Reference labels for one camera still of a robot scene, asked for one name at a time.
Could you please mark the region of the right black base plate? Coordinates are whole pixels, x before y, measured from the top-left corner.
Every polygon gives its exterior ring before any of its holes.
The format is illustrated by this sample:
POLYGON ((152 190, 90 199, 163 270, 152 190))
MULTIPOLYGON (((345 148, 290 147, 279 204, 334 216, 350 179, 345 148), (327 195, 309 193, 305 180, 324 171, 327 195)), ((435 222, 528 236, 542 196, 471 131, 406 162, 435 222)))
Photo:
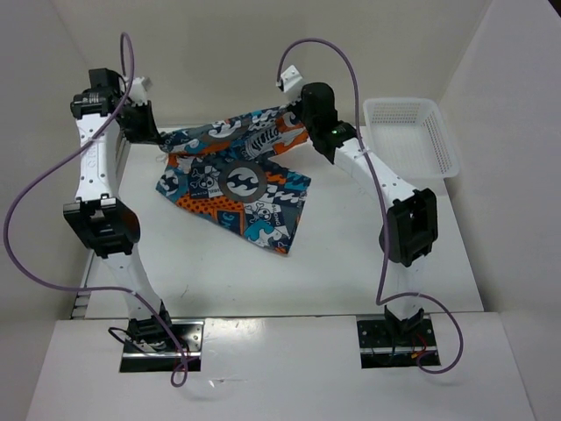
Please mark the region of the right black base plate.
POLYGON ((418 358, 423 367, 441 365, 430 318, 401 335, 392 335, 384 318, 358 318, 357 331, 363 369, 415 367, 418 358))

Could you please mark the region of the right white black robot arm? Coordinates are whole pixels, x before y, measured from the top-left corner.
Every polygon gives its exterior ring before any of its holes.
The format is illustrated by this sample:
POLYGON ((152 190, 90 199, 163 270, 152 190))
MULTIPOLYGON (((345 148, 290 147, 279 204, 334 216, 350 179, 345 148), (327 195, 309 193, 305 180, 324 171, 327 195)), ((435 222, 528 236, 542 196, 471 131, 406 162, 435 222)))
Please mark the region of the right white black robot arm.
POLYGON ((295 110, 316 151, 371 197, 383 199, 379 244, 388 254, 385 284, 394 286, 398 296, 384 304, 384 332, 392 344, 403 345, 415 336, 424 317, 420 281, 438 236, 436 195, 401 179, 372 149, 360 144, 359 131, 338 118, 330 85, 304 84, 295 110))

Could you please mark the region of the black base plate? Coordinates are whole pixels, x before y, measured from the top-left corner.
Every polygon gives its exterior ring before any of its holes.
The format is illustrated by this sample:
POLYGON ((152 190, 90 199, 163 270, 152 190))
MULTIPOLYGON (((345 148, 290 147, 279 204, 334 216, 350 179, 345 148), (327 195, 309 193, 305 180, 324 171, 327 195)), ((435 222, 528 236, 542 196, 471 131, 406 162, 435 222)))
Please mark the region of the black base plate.
POLYGON ((423 367, 441 365, 430 318, 401 335, 392 335, 384 318, 358 318, 357 331, 363 369, 415 367, 418 358, 423 367))
MULTIPOLYGON (((189 373, 201 371, 203 328, 204 322, 196 319, 178 319, 171 327, 187 355, 189 373)), ((129 329, 110 329, 123 345, 120 373, 172 373, 181 363, 180 352, 167 335, 163 342, 151 345, 144 340, 133 339, 129 329)))

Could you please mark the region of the colourful patterned shorts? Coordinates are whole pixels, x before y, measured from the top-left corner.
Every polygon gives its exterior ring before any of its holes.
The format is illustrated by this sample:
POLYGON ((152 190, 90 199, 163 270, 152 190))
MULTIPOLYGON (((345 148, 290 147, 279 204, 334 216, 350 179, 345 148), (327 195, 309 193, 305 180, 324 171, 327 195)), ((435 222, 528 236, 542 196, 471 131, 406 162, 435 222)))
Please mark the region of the colourful patterned shorts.
POLYGON ((307 142, 291 105, 164 132, 156 189, 176 206, 270 251, 293 245, 311 184, 274 157, 307 142))

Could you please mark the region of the white perforated plastic basket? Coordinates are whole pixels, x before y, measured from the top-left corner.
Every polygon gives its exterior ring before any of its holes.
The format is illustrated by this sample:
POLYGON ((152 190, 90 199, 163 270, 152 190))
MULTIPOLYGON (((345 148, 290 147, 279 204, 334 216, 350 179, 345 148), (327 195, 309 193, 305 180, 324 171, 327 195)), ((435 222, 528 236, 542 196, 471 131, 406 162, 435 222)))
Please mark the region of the white perforated plastic basket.
POLYGON ((363 102, 369 145, 407 179, 449 179, 460 166, 437 104, 426 98, 382 97, 363 102))

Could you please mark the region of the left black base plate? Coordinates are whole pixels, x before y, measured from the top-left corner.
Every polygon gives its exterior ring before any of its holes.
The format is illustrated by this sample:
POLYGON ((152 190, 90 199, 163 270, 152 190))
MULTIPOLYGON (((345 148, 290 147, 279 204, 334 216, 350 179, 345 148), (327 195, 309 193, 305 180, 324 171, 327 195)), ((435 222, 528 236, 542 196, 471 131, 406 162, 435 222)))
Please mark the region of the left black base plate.
MULTIPOLYGON (((204 322, 196 319, 178 319, 171 327, 187 355, 189 373, 201 371, 203 328, 204 322)), ((151 345, 144 340, 133 339, 129 329, 110 329, 123 345, 120 373, 172 373, 181 363, 180 352, 167 335, 163 342, 151 345)))

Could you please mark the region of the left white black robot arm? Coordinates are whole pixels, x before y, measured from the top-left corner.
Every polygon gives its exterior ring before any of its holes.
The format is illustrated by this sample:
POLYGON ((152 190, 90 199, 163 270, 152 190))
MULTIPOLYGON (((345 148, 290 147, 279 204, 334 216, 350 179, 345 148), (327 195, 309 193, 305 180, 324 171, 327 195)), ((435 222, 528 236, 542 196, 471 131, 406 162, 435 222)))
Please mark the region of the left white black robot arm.
POLYGON ((129 318, 125 333, 130 345, 137 350, 169 351, 175 329, 139 256, 138 217, 118 194, 119 142, 163 142, 147 98, 149 81, 129 79, 107 68, 91 69, 89 81, 89 88, 70 104, 84 152, 75 199, 64 205, 63 217, 125 290, 129 318))

